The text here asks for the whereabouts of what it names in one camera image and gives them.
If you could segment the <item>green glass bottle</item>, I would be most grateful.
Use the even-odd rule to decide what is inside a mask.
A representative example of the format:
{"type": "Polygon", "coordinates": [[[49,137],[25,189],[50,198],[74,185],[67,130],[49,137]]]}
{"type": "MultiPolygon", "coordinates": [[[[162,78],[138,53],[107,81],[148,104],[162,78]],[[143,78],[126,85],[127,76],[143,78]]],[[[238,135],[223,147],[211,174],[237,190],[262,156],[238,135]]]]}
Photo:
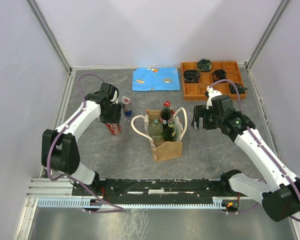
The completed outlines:
{"type": "Polygon", "coordinates": [[[177,139],[177,129],[174,121],[170,121],[162,133],[165,142],[175,142],[177,139]]]}

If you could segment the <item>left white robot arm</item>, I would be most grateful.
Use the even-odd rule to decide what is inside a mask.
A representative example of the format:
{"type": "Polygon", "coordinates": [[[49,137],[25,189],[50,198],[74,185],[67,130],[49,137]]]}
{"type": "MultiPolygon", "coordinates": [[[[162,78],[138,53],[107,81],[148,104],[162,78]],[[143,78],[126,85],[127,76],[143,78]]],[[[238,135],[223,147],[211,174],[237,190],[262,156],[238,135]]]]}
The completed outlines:
{"type": "Polygon", "coordinates": [[[99,174],[81,162],[77,141],[97,120],[108,128],[112,135],[121,132],[119,90],[110,83],[102,83],[100,90],[89,93],[76,112],[56,129],[47,129],[42,134],[41,164],[48,170],[66,174],[83,183],[89,195],[101,189],[99,174]]]}

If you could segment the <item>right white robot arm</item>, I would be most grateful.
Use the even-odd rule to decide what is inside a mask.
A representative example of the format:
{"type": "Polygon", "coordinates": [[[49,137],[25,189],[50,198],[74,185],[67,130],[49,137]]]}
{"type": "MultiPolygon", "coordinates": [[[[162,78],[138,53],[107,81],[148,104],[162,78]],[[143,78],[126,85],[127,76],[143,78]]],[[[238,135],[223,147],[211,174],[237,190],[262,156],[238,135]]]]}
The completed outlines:
{"type": "Polygon", "coordinates": [[[275,222],[291,218],[300,222],[300,178],[286,167],[265,143],[250,118],[233,106],[228,95],[208,98],[193,108],[194,129],[220,129],[250,158],[263,179],[255,180],[235,169],[222,175],[219,183],[226,196],[244,194],[262,205],[275,222]]]}

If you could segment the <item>glass cola bottle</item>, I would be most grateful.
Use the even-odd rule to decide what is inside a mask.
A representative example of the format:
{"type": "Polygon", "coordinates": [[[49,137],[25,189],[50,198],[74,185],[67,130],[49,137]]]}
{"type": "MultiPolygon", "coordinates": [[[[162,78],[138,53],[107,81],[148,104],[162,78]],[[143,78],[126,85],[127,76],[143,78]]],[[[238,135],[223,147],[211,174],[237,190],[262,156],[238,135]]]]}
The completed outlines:
{"type": "Polygon", "coordinates": [[[171,108],[171,103],[169,101],[165,101],[163,103],[163,109],[160,113],[160,122],[163,127],[167,127],[169,122],[172,121],[174,115],[174,111],[171,108]]]}

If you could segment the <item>red cola can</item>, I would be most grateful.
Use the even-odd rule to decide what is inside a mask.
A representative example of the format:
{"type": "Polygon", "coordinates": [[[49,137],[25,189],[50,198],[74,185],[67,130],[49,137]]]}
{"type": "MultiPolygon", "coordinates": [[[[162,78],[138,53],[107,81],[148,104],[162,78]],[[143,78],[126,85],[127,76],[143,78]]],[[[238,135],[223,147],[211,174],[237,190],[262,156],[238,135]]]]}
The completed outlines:
{"type": "Polygon", "coordinates": [[[112,135],[119,135],[122,131],[121,125],[117,122],[105,123],[112,135]]]}

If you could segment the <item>clear glass soda bottle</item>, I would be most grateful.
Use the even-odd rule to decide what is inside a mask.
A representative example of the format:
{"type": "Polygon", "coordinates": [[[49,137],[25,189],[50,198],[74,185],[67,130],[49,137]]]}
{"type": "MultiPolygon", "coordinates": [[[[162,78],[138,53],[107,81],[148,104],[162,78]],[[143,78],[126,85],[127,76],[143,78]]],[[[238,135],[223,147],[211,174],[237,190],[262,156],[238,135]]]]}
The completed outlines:
{"type": "Polygon", "coordinates": [[[153,140],[155,147],[159,147],[164,143],[163,140],[163,125],[160,120],[155,118],[148,127],[148,134],[153,140]]]}

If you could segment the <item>blue silver energy drink can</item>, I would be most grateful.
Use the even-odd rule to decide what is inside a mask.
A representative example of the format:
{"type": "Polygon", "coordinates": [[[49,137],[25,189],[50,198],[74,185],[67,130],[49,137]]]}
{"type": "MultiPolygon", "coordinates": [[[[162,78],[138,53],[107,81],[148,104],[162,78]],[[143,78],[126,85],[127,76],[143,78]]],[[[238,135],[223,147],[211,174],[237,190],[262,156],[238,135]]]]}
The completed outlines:
{"type": "Polygon", "coordinates": [[[128,96],[123,96],[121,98],[122,102],[122,108],[123,108],[123,113],[126,117],[131,117],[133,115],[133,110],[132,110],[132,101],[130,97],[128,96]]]}

